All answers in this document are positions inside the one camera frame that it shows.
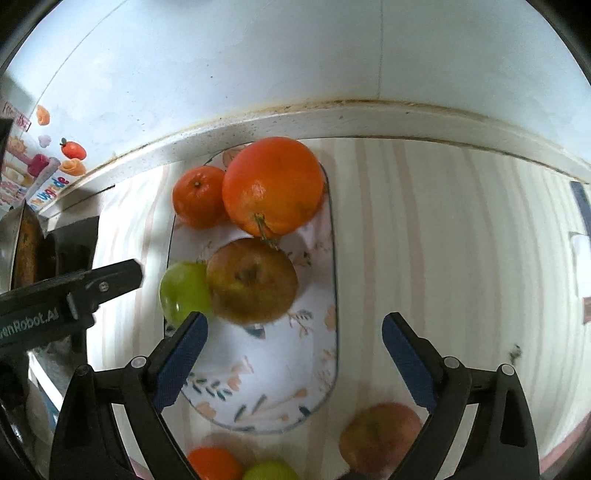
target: white tray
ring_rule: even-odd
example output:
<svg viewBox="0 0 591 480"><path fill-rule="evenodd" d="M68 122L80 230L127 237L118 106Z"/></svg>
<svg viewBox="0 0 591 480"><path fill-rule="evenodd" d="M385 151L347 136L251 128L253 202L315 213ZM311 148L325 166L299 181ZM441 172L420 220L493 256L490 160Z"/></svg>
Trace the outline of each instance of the white tray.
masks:
<svg viewBox="0 0 591 480"><path fill-rule="evenodd" d="M210 164L225 170L239 150L218 154ZM246 236L230 223L197 231L176 218L168 264L208 260L218 248ZM336 382L339 345L329 193L309 223L281 238L280 248L290 256L300 283L290 311L248 330L209 319L209 338L182 390L195 410L230 430L286 432L313 414ZM165 324L165 334L173 332Z"/></svg>

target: striped tablecloth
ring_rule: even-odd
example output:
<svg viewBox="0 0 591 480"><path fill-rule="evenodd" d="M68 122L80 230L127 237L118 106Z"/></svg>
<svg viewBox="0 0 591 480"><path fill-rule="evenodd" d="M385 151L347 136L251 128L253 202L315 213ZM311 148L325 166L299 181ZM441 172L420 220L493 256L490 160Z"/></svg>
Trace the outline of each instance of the striped tablecloth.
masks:
<svg viewBox="0 0 591 480"><path fill-rule="evenodd" d="M442 355L496 369L516 365L540 457L591 410L591 329L574 287L570 235L585 234L569 177L537 164L433 142L307 140L329 176L340 311L339 378L329 402L281 436L231 433L184 397L164 411L179 445L228 446L246 463L281 457L304 479L344 473L337 441L360 408L412 405L382 342L383 317L399 311ZM136 258L140 290L103 305L88 331L95 369L125 365L163 336L158 283L173 227L170 194L188 168L174 163L115 187L100 218L95 267ZM417 409L422 418L426 413ZM459 460L475 413L469 407L440 478ZM129 454L143 458L121 409Z"/></svg>

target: blue gripper pad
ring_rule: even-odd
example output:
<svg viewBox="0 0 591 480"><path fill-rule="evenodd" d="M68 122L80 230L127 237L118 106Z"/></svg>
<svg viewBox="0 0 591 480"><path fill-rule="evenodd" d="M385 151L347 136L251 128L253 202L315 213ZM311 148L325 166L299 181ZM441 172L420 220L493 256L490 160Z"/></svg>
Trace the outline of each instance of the blue gripper pad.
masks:
<svg viewBox="0 0 591 480"><path fill-rule="evenodd" d="M189 372L207 341L207 319L199 314L158 373L152 404L158 413L176 402Z"/></svg>
<svg viewBox="0 0 591 480"><path fill-rule="evenodd" d="M390 315L384 318L382 338L415 403L433 413L437 406L433 378Z"/></svg>

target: cartoon tomato print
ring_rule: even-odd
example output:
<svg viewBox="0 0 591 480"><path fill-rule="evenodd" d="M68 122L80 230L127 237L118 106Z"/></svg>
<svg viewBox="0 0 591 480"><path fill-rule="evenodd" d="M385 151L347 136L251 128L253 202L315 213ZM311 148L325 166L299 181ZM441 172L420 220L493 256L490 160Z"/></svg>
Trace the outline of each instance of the cartoon tomato print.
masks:
<svg viewBox="0 0 591 480"><path fill-rule="evenodd" d="M61 152L69 159L77 158L78 160L84 160L86 158L86 150L79 143L68 142L65 138L62 138L60 145Z"/></svg>

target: orange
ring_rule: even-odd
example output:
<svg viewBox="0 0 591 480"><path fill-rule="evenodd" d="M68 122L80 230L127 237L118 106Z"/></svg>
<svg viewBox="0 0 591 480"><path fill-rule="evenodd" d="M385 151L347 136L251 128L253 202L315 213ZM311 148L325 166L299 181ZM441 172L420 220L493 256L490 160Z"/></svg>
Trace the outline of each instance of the orange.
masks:
<svg viewBox="0 0 591 480"><path fill-rule="evenodd" d="M211 228L226 218L222 202L223 170L203 165L179 178L173 189L173 208L188 226Z"/></svg>
<svg viewBox="0 0 591 480"><path fill-rule="evenodd" d="M322 199L318 160L291 138L264 138L232 160L222 186L230 219L251 235L278 237L312 219Z"/></svg>
<svg viewBox="0 0 591 480"><path fill-rule="evenodd" d="M187 457L201 480L241 480L244 467L224 448L201 447Z"/></svg>

